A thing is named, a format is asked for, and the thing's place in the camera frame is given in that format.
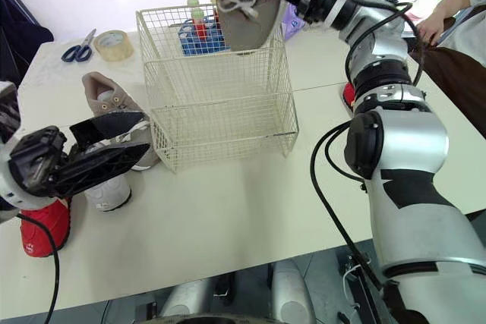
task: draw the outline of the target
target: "shoe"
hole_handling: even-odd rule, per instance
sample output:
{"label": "shoe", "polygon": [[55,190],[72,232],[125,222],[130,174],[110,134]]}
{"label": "shoe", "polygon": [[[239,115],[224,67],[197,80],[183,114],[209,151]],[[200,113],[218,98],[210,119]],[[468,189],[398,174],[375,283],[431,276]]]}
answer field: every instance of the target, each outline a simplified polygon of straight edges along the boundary
{"label": "shoe", "polygon": [[[39,210],[21,210],[29,218],[44,224],[54,238],[58,250],[66,244],[71,230],[71,201],[57,199],[53,204]],[[52,254],[52,246],[46,233],[30,222],[21,222],[22,245],[31,257],[47,257]]]}
{"label": "shoe", "polygon": [[232,51],[258,49],[280,25],[283,0],[216,0],[219,23]]}
{"label": "shoe", "polygon": [[352,111],[352,107],[355,104],[355,88],[353,87],[352,83],[347,83],[342,91],[342,100]]}
{"label": "shoe", "polygon": [[121,208],[131,198],[131,189],[125,175],[118,175],[84,191],[90,205],[102,212]]}
{"label": "shoe", "polygon": [[[90,72],[84,75],[83,85],[88,105],[95,117],[120,109],[142,111],[142,108],[115,81],[99,72]],[[150,120],[147,115],[127,133],[117,136],[113,140],[114,143],[129,141],[150,143],[150,148],[140,161],[131,168],[132,170],[147,170],[159,162],[159,157],[153,150]]]}

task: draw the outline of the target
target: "gray shoe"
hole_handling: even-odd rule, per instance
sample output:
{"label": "gray shoe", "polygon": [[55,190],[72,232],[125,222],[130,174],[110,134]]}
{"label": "gray shoe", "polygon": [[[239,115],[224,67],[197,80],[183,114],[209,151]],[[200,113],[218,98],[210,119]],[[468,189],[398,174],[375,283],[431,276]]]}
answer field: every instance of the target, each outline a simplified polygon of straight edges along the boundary
{"label": "gray shoe", "polygon": [[258,49],[280,25],[282,0],[217,0],[219,22],[232,51]]}
{"label": "gray shoe", "polygon": [[[142,111],[142,108],[115,81],[101,75],[99,72],[90,72],[84,75],[83,85],[88,105],[95,117],[120,109]],[[114,139],[115,143],[129,141],[150,143],[150,148],[140,161],[131,168],[132,170],[147,170],[159,161],[159,157],[153,150],[150,120],[147,115],[133,126],[129,132]]]}

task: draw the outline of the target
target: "floor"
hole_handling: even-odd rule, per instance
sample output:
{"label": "floor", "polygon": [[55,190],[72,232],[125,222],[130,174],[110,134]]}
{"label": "floor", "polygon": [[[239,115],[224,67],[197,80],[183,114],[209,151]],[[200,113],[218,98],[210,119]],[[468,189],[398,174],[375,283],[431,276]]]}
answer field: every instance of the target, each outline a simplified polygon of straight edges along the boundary
{"label": "floor", "polygon": [[[486,213],[483,213],[472,223],[478,232],[483,244],[486,245]],[[371,265],[377,271],[377,258],[371,240],[358,243],[358,248],[366,252],[371,258]],[[316,313],[317,323],[340,324],[337,318],[338,311],[344,312],[348,317],[353,309],[346,302],[342,290],[341,275],[337,256],[346,254],[347,248],[337,247],[332,250],[322,250],[304,256],[294,257],[308,290]],[[267,287],[267,265],[256,266],[238,271],[237,293],[233,304],[225,307],[215,298],[211,307],[212,312],[238,313],[252,316],[269,316],[270,290]],[[145,294],[123,297],[112,300],[106,311],[105,324],[131,324],[135,318],[135,308],[141,304],[156,301],[161,308],[170,294],[170,288],[151,291]],[[97,324],[101,323],[106,302],[55,311],[51,324]],[[379,307],[383,322],[391,322],[383,304]],[[21,318],[0,320],[1,324],[42,324],[46,315],[38,314]],[[353,316],[352,324],[358,324],[358,316]]]}

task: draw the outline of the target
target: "white wire basket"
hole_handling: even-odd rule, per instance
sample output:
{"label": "white wire basket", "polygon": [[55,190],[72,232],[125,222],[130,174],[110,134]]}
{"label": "white wire basket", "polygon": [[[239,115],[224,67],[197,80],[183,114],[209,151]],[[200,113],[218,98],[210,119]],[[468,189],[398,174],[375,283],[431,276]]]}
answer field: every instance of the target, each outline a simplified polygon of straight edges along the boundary
{"label": "white wire basket", "polygon": [[[213,6],[199,7],[215,30]],[[282,31],[259,49],[230,52],[222,36],[201,42],[192,32],[189,42],[187,35],[181,40],[190,19],[190,7],[137,12],[153,145],[161,160],[177,172],[262,152],[287,156],[298,122]]]}

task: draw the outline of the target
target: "packing tape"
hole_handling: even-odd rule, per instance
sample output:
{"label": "packing tape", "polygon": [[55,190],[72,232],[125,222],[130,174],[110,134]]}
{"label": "packing tape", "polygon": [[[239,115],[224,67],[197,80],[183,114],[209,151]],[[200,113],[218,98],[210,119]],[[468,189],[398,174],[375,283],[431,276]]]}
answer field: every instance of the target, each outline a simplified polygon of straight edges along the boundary
{"label": "packing tape", "polygon": [[121,61],[134,53],[127,33],[109,30],[94,39],[94,47],[105,61]]}

